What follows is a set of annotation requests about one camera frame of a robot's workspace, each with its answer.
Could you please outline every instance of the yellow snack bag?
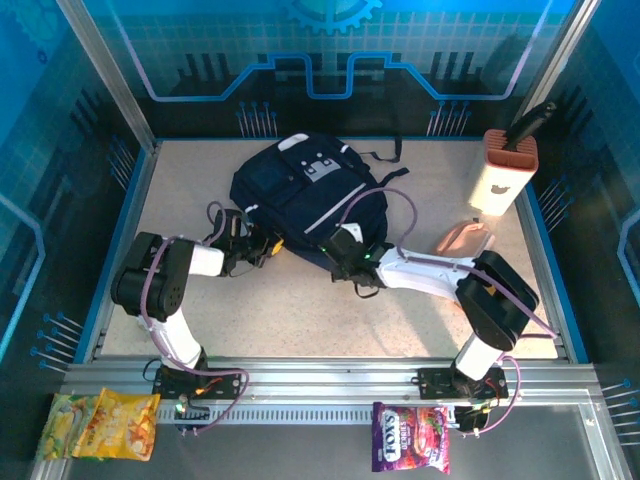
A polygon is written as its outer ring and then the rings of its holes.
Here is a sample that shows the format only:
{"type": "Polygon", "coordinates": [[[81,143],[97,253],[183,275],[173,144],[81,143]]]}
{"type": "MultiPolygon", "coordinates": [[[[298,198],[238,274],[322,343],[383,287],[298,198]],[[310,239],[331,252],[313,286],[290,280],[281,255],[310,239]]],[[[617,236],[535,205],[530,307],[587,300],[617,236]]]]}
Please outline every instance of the yellow snack bag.
{"type": "Polygon", "coordinates": [[[160,395],[126,395],[106,388],[74,457],[128,458],[148,461],[156,436],[160,395]]]}

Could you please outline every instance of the snack bag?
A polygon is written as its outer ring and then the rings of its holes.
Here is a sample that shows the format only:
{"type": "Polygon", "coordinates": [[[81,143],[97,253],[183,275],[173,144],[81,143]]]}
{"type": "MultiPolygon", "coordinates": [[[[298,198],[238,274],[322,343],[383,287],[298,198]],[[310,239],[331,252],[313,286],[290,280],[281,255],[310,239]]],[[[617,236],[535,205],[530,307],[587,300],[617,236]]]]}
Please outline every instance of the snack bag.
{"type": "Polygon", "coordinates": [[[155,443],[159,402],[158,394],[124,395],[103,388],[73,456],[148,461],[155,443]]]}
{"type": "Polygon", "coordinates": [[[99,398],[57,393],[53,397],[49,417],[38,443],[36,461],[70,458],[78,439],[93,417],[99,398]]]}
{"type": "Polygon", "coordinates": [[[449,473],[447,407],[373,404],[373,471],[434,467],[449,473]]]}

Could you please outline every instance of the pink object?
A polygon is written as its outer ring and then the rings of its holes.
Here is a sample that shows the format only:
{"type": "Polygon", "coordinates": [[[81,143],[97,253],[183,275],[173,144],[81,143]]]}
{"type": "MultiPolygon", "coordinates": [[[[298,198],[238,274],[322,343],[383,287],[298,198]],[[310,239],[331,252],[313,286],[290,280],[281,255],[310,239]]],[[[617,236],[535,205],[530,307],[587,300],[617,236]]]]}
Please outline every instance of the pink object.
{"type": "Polygon", "coordinates": [[[432,253],[440,257],[477,257],[491,248],[494,240],[495,236],[484,223],[462,222],[440,240],[432,253]]]}

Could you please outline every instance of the blue frame edge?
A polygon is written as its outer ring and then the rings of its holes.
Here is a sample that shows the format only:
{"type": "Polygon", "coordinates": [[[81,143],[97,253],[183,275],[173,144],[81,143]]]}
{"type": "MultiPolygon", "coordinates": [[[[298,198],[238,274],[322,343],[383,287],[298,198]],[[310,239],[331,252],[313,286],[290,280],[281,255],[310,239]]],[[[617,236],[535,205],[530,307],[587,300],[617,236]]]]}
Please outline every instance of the blue frame edge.
{"type": "Polygon", "coordinates": [[[91,346],[93,330],[96,328],[96,323],[98,320],[98,312],[100,310],[104,294],[109,289],[109,285],[107,285],[107,283],[115,266],[114,264],[116,260],[116,254],[118,252],[118,247],[120,246],[122,236],[124,234],[127,218],[129,216],[133,200],[136,196],[136,191],[138,190],[138,184],[140,182],[142,172],[147,167],[147,162],[151,159],[152,155],[141,148],[140,153],[138,154],[138,159],[136,161],[136,166],[131,176],[131,182],[129,183],[127,194],[124,197],[124,202],[122,203],[122,208],[120,209],[120,215],[118,215],[118,221],[116,222],[113,236],[111,237],[109,250],[107,250],[107,256],[105,257],[105,261],[102,266],[102,272],[100,273],[100,278],[98,279],[98,284],[96,285],[96,290],[93,294],[93,299],[91,300],[91,306],[89,307],[89,313],[87,313],[87,320],[85,321],[82,335],[80,336],[80,341],[78,342],[78,348],[76,349],[73,363],[84,363],[84,358],[87,350],[91,346]]]}
{"type": "Polygon", "coordinates": [[[553,246],[551,245],[549,232],[547,232],[547,228],[544,226],[542,212],[540,211],[540,206],[538,205],[536,194],[533,191],[533,185],[529,183],[526,186],[526,189],[529,204],[531,205],[531,211],[533,212],[533,218],[536,222],[536,227],[538,228],[538,232],[540,234],[540,240],[542,241],[542,247],[544,248],[544,253],[547,257],[547,261],[549,262],[549,268],[553,277],[553,283],[555,284],[556,291],[558,292],[558,298],[560,299],[560,305],[562,306],[562,310],[564,312],[567,331],[569,332],[569,336],[571,337],[571,343],[573,344],[573,350],[576,356],[576,360],[578,361],[578,363],[589,363],[589,357],[584,347],[584,342],[582,341],[580,328],[578,327],[578,322],[576,321],[573,307],[571,306],[571,302],[569,301],[569,294],[567,293],[567,289],[564,285],[564,280],[562,279],[562,274],[560,273],[560,267],[558,266],[558,261],[553,251],[553,246]]]}

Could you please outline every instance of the purple snack bag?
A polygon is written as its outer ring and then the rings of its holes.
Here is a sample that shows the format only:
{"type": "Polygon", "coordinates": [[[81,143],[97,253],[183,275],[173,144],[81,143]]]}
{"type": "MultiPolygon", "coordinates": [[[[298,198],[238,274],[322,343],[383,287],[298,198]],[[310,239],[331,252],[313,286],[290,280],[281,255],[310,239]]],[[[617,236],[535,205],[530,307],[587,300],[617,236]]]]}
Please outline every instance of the purple snack bag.
{"type": "Polygon", "coordinates": [[[434,467],[449,473],[447,407],[373,404],[372,470],[434,467]]]}

